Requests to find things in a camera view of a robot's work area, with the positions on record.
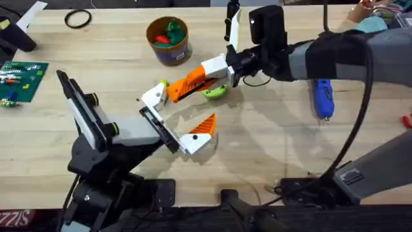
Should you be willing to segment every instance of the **orange gripper part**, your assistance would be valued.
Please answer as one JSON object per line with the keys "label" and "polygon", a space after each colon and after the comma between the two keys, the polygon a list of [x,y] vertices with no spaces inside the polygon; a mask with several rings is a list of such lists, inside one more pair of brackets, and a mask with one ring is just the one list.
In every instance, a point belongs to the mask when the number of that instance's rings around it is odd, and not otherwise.
{"label": "orange gripper part", "polygon": [[206,120],[204,120],[201,124],[199,124],[195,129],[190,131],[189,133],[208,133],[209,135],[213,136],[214,128],[216,126],[216,115],[213,113],[209,116]]}
{"label": "orange gripper part", "polygon": [[166,88],[167,95],[174,102],[182,100],[191,92],[207,90],[216,80],[206,79],[205,69],[199,66],[191,71],[186,78],[180,79]]}

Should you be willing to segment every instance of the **wooden tabletop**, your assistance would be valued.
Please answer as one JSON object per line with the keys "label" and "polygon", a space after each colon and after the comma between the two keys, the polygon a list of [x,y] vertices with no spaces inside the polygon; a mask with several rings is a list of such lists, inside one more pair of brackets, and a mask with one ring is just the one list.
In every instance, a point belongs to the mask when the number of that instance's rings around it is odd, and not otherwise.
{"label": "wooden tabletop", "polygon": [[[337,28],[351,6],[329,7],[329,24]],[[241,16],[239,49],[252,46],[248,12]],[[185,77],[202,61],[225,52],[225,8],[92,10],[91,24],[80,30],[64,25],[67,10],[45,10],[28,33],[34,52],[17,52],[15,61],[49,63],[33,102],[0,108],[0,209],[61,208],[74,175],[67,170],[76,127],[56,75],[64,70],[85,92],[96,92],[107,113],[138,115],[135,99],[159,83]],[[145,39],[151,21],[163,15],[183,19],[189,27],[192,57],[184,64],[161,65]],[[285,7],[289,43],[313,39],[322,30],[321,6]],[[249,77],[255,84],[264,75]],[[171,154],[162,148],[133,171],[146,178],[177,181],[177,206],[218,204],[223,188],[239,191],[258,204],[275,197],[265,188],[282,177],[324,171],[336,157],[355,121],[363,83],[333,81],[335,114],[328,124],[313,113],[308,82],[271,81],[260,88],[243,83],[218,101],[200,93],[169,103],[162,116],[183,134],[216,113],[218,134],[199,155]],[[410,113],[410,89],[375,84],[364,125],[345,160],[356,159],[402,133],[401,115]],[[363,203],[411,203],[411,187],[378,194]]]}

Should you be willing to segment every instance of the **blue marker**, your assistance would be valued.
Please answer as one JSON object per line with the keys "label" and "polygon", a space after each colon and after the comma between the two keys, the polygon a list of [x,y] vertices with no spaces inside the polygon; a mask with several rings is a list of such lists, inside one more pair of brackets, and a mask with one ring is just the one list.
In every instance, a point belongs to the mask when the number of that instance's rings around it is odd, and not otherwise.
{"label": "blue marker", "polygon": [[316,79],[314,81],[314,103],[318,118],[328,121],[333,115],[335,104],[333,103],[332,86],[330,80]]}

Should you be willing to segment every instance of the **circuit board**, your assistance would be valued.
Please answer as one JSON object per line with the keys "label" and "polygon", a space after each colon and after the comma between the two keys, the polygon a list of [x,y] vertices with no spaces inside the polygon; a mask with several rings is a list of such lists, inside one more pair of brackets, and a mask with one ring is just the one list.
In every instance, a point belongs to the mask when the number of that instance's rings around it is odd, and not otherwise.
{"label": "circuit board", "polygon": [[7,61],[0,70],[0,80],[15,79],[13,83],[0,83],[0,99],[10,91],[16,93],[16,102],[31,102],[46,72],[48,63]]}

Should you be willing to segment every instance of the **tin can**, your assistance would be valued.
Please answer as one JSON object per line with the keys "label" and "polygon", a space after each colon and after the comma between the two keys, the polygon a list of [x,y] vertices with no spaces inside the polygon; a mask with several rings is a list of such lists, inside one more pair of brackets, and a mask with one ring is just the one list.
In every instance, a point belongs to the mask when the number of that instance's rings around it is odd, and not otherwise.
{"label": "tin can", "polygon": [[[156,36],[165,34],[166,28],[172,19],[180,25],[180,28],[185,35],[184,39],[180,43],[169,48],[162,48],[154,45],[153,43],[156,41]],[[149,42],[158,60],[166,66],[182,64],[191,56],[192,51],[187,42],[188,38],[189,33],[186,24],[181,19],[171,16],[165,16],[154,20],[146,30],[147,42]]]}

